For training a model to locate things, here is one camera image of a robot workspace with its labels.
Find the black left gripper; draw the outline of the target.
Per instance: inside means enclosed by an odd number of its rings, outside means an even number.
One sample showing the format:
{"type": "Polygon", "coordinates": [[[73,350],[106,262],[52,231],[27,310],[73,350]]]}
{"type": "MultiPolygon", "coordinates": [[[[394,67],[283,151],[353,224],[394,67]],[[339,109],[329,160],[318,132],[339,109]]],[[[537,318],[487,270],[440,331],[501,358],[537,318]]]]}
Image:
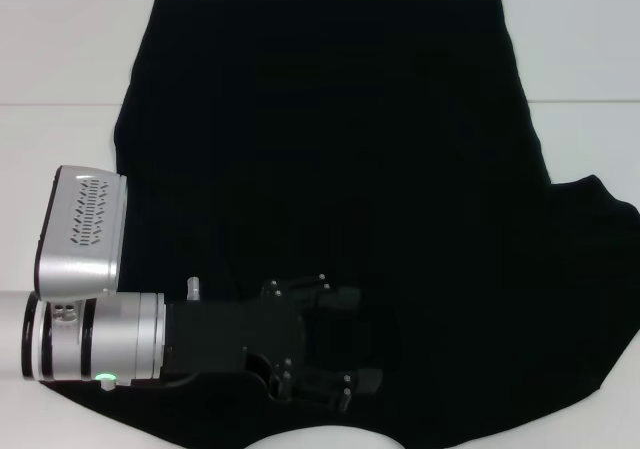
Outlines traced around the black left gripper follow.
{"type": "Polygon", "coordinates": [[[334,286],[323,273],[273,279],[244,302],[174,302],[166,309],[163,373],[250,373],[276,400],[296,400],[344,413],[354,396],[375,395],[383,371],[305,367],[302,310],[354,311],[356,287],[334,286]]]}

